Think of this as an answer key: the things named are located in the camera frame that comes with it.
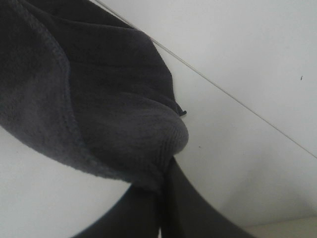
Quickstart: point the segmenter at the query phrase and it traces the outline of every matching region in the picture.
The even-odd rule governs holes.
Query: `fabric fold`
[[[159,191],[188,141],[151,40],[88,0],[0,2],[0,125],[38,152]]]

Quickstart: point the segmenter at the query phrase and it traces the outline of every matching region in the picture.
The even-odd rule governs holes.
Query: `fleece texture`
[[[88,0],[0,1],[0,125],[65,165],[159,191],[188,141],[149,37]]]

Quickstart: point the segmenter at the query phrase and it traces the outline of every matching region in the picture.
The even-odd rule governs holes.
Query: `white surface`
[[[317,153],[316,1],[102,1]],[[317,159],[160,52],[188,111],[177,158],[206,200],[243,226],[316,214]]]
[[[317,155],[317,1],[101,1]]]
[[[69,238],[109,210],[129,184],[55,162],[0,127],[0,237]]]
[[[258,238],[316,238],[317,218],[248,227],[246,230]]]

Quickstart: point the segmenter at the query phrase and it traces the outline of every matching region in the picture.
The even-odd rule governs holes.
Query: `knit fabric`
[[[159,191],[188,141],[153,43],[88,0],[0,1],[0,125],[65,165]]]

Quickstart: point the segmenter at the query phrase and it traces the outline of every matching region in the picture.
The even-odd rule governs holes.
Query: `gray fleece cloth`
[[[88,0],[0,1],[0,125],[65,165],[159,191],[187,143],[151,40]]]

